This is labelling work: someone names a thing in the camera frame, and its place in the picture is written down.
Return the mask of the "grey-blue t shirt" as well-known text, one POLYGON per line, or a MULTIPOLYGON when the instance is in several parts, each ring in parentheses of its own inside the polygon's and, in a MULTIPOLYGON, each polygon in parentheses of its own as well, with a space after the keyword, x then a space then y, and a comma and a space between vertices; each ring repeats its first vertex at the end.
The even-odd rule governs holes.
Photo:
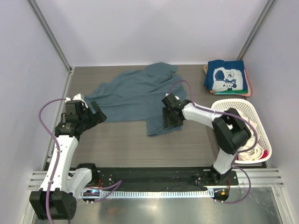
POLYGON ((168 91, 179 99, 186 99, 182 77, 178 67, 167 63, 148 65, 143 70, 129 70, 110 82, 102 82, 85 102, 95 101, 106 115, 106 122, 140 121, 146 122, 150 137, 180 131, 178 127, 164 127, 162 99, 168 91))

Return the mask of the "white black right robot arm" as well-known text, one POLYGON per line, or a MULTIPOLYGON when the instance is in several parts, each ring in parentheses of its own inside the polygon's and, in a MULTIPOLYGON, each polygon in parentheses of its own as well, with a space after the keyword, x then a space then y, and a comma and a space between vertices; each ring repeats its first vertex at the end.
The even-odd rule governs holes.
POLYGON ((232 169, 238 150, 251 138, 245 119, 240 117, 234 108, 224 112, 214 111, 190 100, 180 101, 172 93, 165 95, 162 103, 165 127, 182 126, 184 120, 190 120, 213 129, 220 150, 211 166, 210 177, 213 183, 223 184, 232 169))

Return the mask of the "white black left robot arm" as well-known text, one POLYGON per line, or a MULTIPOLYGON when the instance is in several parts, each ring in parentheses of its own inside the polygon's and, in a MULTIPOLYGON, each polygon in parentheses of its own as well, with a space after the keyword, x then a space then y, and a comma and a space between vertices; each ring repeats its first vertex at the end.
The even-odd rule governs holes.
POLYGON ((80 136, 106 119, 95 101, 88 106, 82 99, 66 100, 60 122, 54 132, 48 132, 55 148, 46 177, 39 190, 31 192, 29 197, 38 219, 51 224, 54 220, 72 220, 82 190, 99 183, 94 163, 79 164, 72 176, 69 170, 80 136))

